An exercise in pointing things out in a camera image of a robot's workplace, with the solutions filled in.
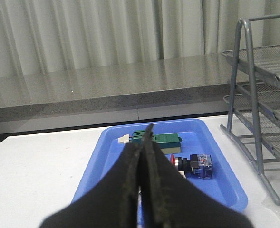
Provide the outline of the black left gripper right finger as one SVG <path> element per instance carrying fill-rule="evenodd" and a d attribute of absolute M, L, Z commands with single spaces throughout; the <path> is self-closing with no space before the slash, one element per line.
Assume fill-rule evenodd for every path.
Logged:
<path fill-rule="evenodd" d="M 206 195 L 184 178 L 152 140 L 142 137 L 139 185 L 146 228 L 251 228 L 249 219 Z"/>

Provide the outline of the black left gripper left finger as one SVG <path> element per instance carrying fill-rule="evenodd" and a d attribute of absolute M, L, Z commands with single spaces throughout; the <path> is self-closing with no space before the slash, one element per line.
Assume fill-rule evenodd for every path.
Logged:
<path fill-rule="evenodd" d="M 140 148 L 128 143 L 107 174 L 88 193 L 47 217 L 42 228 L 135 228 Z"/>

